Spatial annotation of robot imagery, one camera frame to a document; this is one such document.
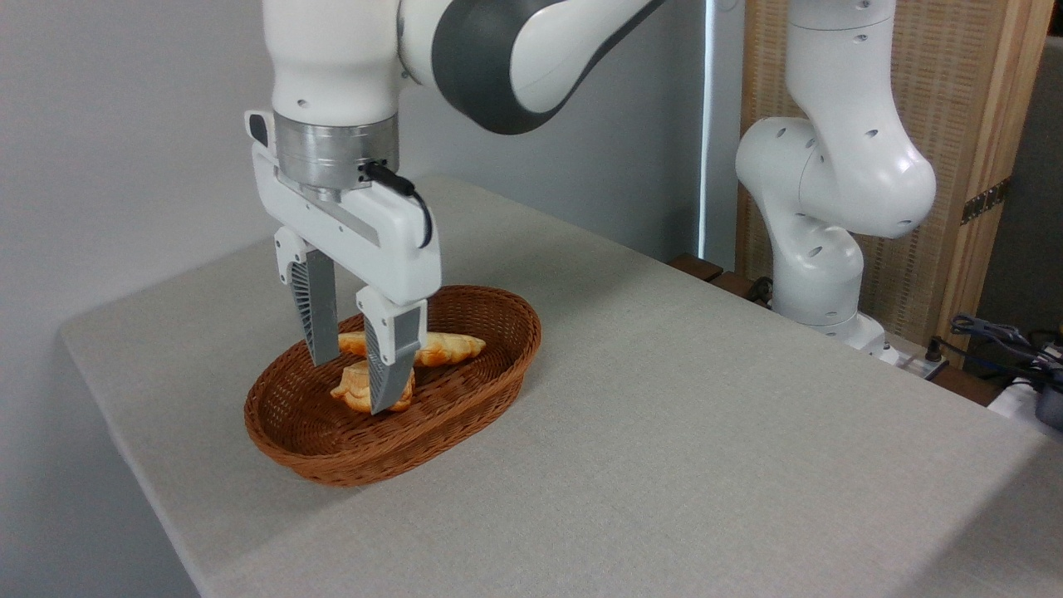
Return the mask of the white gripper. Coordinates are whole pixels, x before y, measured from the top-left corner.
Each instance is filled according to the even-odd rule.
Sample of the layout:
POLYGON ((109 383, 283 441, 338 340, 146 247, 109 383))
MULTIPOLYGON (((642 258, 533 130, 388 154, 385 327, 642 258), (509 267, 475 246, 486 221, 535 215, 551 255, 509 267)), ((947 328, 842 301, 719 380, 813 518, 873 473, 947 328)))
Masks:
POLYGON ((340 355, 335 264, 369 285, 357 292, 364 319, 371 413, 401 400, 415 353, 428 337, 428 298, 441 284, 432 217, 365 171, 396 170, 396 117, 375 124, 302 124, 248 110, 252 164, 263 207, 282 224, 274 242, 279 276, 296 298, 316 366, 340 355))

